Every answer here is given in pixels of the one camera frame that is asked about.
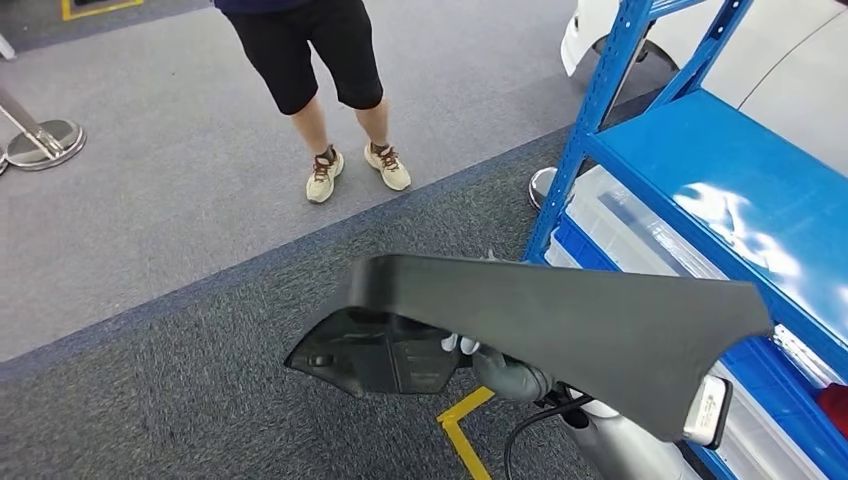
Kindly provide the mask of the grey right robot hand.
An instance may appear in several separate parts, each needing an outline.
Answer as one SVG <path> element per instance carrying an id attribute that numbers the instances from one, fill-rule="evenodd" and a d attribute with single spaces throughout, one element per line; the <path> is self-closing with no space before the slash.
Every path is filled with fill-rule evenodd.
<path id="1" fill-rule="evenodd" d="M 508 400 L 540 401 L 554 389 L 554 378 L 550 374 L 471 337 L 451 333 L 441 339 L 440 346 L 445 352 L 458 351 L 469 357 L 480 384 Z"/>

